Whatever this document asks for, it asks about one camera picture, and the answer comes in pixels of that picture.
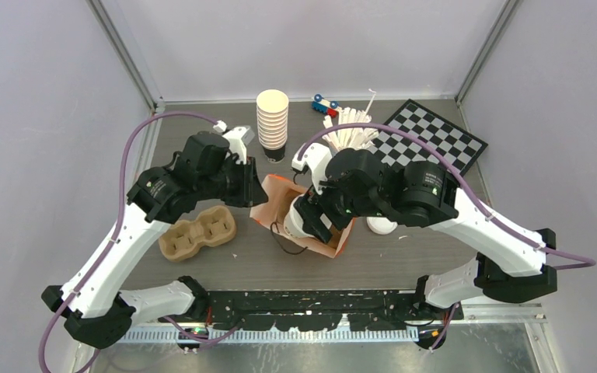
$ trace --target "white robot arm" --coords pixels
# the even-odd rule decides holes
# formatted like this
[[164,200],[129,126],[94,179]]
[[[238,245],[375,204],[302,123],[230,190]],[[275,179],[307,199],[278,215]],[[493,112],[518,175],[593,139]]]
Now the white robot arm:
[[[518,303],[556,291],[557,273],[546,265],[546,254],[489,221],[441,166],[424,161],[392,168],[367,150],[344,149],[331,156],[317,143],[310,145],[304,159],[295,157],[292,167],[297,173],[309,169],[313,185],[292,203],[284,221],[287,233],[328,242],[331,224],[343,229],[354,217],[383,216],[456,237],[478,251],[477,257],[417,283],[421,302],[439,309],[478,295]],[[549,229],[530,231],[487,210],[532,241],[554,249]]]
[[[141,322],[165,315],[188,314],[193,319],[204,315],[207,292],[188,276],[157,288],[120,288],[145,251],[181,214],[195,209],[199,200],[219,199],[234,207],[268,201],[257,178],[255,159],[246,155],[246,145],[254,136],[250,128],[227,131],[219,122],[215,130],[219,134],[190,136],[169,165],[144,171],[130,189],[119,239],[62,314],[75,340],[102,349]],[[52,311],[102,254],[114,229],[70,281],[45,289],[42,299]]]

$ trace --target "black cable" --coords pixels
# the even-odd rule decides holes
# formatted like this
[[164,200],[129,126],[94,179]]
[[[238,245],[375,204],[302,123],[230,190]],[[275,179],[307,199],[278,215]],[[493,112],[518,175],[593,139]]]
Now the black cable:
[[287,251],[287,249],[282,245],[282,243],[280,242],[280,240],[278,240],[278,237],[276,237],[276,235],[280,235],[280,229],[278,227],[278,222],[274,221],[273,223],[271,223],[271,226],[269,227],[270,231],[271,231],[271,235],[274,237],[274,240],[276,241],[276,243],[280,246],[280,248],[282,249],[282,251],[286,252],[289,255],[298,255],[298,254],[302,254],[304,251],[306,251],[308,249],[308,246],[304,247],[303,249],[301,249],[300,251]]
[[427,326],[427,325],[431,325],[432,323],[434,323],[434,321],[436,321],[436,319],[433,319],[433,320],[431,320],[430,322],[427,322],[426,324],[419,324],[419,325],[416,325],[416,324],[411,324],[411,323],[408,323],[408,322],[405,322],[405,321],[404,321],[404,323],[405,323],[406,325],[408,325],[408,326],[413,326],[413,327],[419,328],[419,327],[421,327],[421,326]]

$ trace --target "stack of paper cups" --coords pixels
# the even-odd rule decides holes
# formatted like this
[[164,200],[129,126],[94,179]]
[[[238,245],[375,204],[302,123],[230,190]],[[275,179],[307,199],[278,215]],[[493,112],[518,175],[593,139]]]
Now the stack of paper cups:
[[277,89],[257,95],[257,136],[269,162],[285,157],[289,98]]

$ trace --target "white wall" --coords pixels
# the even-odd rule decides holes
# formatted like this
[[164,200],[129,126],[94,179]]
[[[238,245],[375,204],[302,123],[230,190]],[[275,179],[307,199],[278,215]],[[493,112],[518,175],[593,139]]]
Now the white wall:
[[166,101],[453,96],[504,0],[109,0]]
[[[464,108],[495,207],[597,259],[597,4],[523,2]],[[567,371],[597,372],[597,266],[543,304]]]
[[[85,2],[0,2],[0,372],[39,371],[40,293],[107,234],[121,149],[147,116]],[[47,356],[68,371],[56,331]]]

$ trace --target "checkered board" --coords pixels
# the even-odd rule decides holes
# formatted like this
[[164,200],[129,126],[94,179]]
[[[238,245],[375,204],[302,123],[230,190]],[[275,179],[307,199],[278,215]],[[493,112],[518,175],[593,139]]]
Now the checkered board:
[[[486,149],[487,143],[448,122],[436,113],[409,99],[386,121],[386,125],[408,132],[426,142],[464,175],[477,157]],[[379,131],[369,151],[384,163],[402,166],[411,161],[438,160],[417,144]]]

